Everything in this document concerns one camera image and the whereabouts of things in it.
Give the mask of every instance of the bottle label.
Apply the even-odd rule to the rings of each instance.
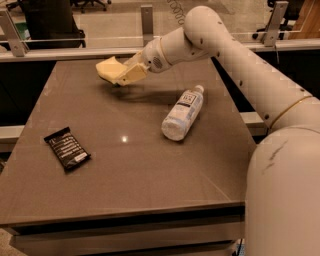
[[[177,105],[182,105],[189,108],[193,103],[193,101],[195,100],[195,98],[196,98],[195,95],[190,93],[185,93],[182,95]]]

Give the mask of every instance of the chair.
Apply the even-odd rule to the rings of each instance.
[[[304,3],[304,0],[287,0],[289,2],[287,10],[283,16],[284,22],[280,24],[280,31],[291,31],[292,26],[288,25],[289,21],[296,21],[299,18],[299,13]],[[274,8],[276,0],[268,0],[268,6]],[[253,39],[257,39],[259,32],[266,31],[265,28],[258,29],[256,33],[252,35]],[[279,39],[283,39],[284,33],[280,33]]]
[[[107,10],[106,5],[105,5],[103,2],[101,2],[100,0],[84,0],[84,1],[81,1],[81,0],[80,0],[80,1],[79,1],[79,0],[70,0],[71,6],[74,5],[75,7],[79,7],[79,2],[84,2],[84,3],[80,6],[82,13],[85,13],[84,8],[87,6],[87,4],[88,4],[89,2],[91,3],[91,6],[94,6],[94,3],[96,2],[96,3],[98,3],[98,4],[100,4],[100,5],[103,6],[103,11],[106,11],[106,10]]]
[[[78,29],[65,0],[18,0],[17,3],[25,14],[32,39],[26,42],[30,49],[86,47],[85,33]]]

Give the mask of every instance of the bottle cap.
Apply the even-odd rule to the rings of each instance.
[[[196,85],[196,87],[194,87],[194,89],[196,89],[197,91],[200,91],[201,93],[204,92],[203,86],[202,85]]]

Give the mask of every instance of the cable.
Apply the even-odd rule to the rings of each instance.
[[[167,3],[170,4],[170,8],[175,14],[175,18],[178,20],[178,24],[183,25],[186,15],[184,14],[181,4],[177,0],[167,0]]]

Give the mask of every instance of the metal frame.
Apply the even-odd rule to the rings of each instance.
[[[269,23],[266,27],[266,34],[262,38],[262,43],[265,46],[275,46],[278,39],[279,28],[283,19],[283,16],[287,10],[287,1],[276,1]]]
[[[0,10],[0,26],[7,37],[12,54],[15,57],[24,57],[29,48],[20,38],[17,28],[7,10]]]

